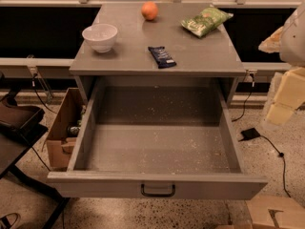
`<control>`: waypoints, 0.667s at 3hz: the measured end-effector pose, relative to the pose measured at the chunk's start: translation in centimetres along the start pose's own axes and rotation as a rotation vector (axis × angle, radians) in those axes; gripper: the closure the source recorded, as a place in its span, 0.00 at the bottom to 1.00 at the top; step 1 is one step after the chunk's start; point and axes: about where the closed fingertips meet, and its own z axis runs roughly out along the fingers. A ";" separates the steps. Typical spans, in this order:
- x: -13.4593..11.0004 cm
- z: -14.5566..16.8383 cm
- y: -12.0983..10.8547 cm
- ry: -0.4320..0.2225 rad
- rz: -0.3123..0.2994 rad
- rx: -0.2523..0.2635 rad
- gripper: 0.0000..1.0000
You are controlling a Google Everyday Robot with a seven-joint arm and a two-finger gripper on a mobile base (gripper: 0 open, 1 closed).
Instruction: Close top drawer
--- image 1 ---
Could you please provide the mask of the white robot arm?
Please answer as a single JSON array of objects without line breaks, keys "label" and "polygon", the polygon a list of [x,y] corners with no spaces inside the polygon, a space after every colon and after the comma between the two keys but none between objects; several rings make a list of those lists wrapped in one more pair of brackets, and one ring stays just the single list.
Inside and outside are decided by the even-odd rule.
[{"label": "white robot arm", "polygon": [[290,15],[284,25],[258,46],[262,52],[278,52],[280,59],[292,67],[274,77],[278,87],[268,97],[262,126],[274,130],[283,126],[305,102],[305,4]]}]

